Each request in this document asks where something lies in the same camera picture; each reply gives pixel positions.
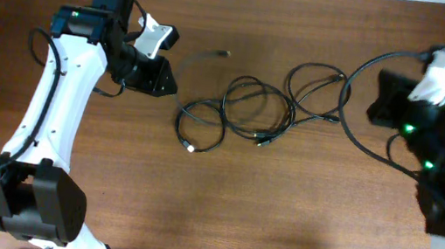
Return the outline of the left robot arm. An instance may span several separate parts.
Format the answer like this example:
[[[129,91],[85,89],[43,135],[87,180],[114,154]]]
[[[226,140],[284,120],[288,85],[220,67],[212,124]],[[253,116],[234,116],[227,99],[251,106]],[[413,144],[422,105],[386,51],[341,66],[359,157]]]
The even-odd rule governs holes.
[[[136,0],[64,5],[45,31],[48,58],[20,126],[0,153],[0,231],[42,249],[110,249],[86,225],[87,197],[70,177],[74,137],[98,80],[120,89],[173,95],[177,83],[163,51],[173,25],[148,13],[129,31]]]

